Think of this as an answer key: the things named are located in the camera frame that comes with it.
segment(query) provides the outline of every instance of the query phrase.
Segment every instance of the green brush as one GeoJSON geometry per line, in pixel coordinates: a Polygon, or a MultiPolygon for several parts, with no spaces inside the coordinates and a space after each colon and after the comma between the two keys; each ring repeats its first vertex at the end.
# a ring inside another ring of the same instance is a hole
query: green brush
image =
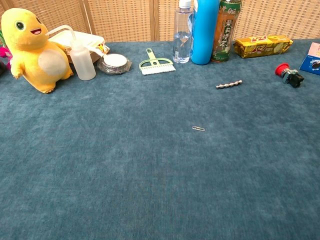
{"type": "Polygon", "coordinates": [[[156,58],[154,52],[151,48],[146,50],[146,53],[149,56],[149,60],[144,60],[139,64],[139,68],[143,75],[149,74],[160,74],[166,72],[175,71],[174,63],[167,58],[156,58]],[[150,66],[143,66],[146,63],[150,63],[150,66]]]}

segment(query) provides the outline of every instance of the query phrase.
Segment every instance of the table surface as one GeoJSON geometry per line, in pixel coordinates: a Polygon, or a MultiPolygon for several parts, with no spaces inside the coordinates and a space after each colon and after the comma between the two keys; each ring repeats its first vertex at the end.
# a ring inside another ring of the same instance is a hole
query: table surface
{"type": "Polygon", "coordinates": [[[149,76],[146,48],[171,58],[171,42],[110,43],[129,72],[51,94],[5,73],[0,239],[319,239],[320,76],[274,73],[311,42],[149,76]]]}

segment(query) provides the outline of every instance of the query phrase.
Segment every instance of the blue bottle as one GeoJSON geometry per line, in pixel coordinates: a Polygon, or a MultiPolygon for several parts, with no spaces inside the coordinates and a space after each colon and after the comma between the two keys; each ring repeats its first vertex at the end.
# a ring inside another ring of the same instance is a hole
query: blue bottle
{"type": "Polygon", "coordinates": [[[194,0],[191,61],[198,65],[210,62],[220,0],[194,0]]]}

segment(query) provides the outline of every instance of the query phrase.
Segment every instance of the clear plastic water bottle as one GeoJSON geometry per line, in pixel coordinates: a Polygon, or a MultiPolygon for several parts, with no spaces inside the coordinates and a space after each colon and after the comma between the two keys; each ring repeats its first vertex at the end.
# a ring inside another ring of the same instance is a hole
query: clear plastic water bottle
{"type": "Polygon", "coordinates": [[[190,59],[192,34],[191,0],[179,0],[174,12],[173,61],[187,63],[190,59]]]}

